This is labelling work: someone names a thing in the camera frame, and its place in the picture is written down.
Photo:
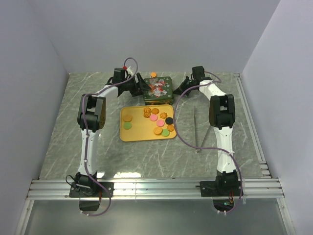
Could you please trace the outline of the gold tin lid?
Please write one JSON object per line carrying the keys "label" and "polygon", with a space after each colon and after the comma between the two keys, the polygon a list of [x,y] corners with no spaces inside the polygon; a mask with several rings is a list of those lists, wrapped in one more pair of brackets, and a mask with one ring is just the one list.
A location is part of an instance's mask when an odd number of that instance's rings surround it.
{"label": "gold tin lid", "polygon": [[169,76],[156,77],[156,78],[144,78],[144,81],[151,87],[150,91],[144,91],[143,97],[173,97],[173,83]]}

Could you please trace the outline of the metal serving tongs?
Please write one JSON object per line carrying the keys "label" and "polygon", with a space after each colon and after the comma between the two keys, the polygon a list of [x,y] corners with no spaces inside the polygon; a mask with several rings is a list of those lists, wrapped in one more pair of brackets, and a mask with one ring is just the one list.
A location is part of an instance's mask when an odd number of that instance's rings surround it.
{"label": "metal serving tongs", "polygon": [[199,116],[199,112],[197,107],[194,107],[193,112],[194,117],[194,142],[196,148],[196,154],[202,151],[202,148],[204,148],[204,144],[206,142],[206,139],[210,132],[210,126],[206,126],[204,124],[201,124],[201,116]]}

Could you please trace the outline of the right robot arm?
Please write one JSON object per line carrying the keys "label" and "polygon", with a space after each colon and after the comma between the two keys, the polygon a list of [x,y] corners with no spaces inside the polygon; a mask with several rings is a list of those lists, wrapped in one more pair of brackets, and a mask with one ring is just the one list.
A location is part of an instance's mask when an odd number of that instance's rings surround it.
{"label": "right robot arm", "polygon": [[211,73],[206,72],[203,66],[192,68],[190,76],[174,90],[174,94],[178,94],[179,98],[190,94],[192,90],[198,90],[209,100],[208,118],[210,126],[215,133],[216,147],[196,147],[187,143],[177,133],[180,140],[187,146],[197,150],[217,150],[218,164],[217,176],[208,186],[208,182],[201,184],[201,190],[205,195],[209,196],[242,196],[242,174],[240,168],[234,158],[232,133],[235,123],[235,99],[232,94],[223,92],[217,83],[221,83],[220,78]]}

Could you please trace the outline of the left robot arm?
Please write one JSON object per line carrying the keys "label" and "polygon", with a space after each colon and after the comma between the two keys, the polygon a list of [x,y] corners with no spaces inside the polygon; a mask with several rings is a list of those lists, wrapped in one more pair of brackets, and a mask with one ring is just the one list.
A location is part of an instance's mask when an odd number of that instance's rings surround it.
{"label": "left robot arm", "polygon": [[96,168],[98,138],[106,122],[106,105],[123,92],[139,96],[148,90],[150,87],[140,73],[130,73],[128,68],[122,67],[114,69],[113,76],[101,90],[81,96],[77,123],[81,129],[82,151],[78,172],[72,177],[70,198],[112,197],[109,187],[98,182]]}

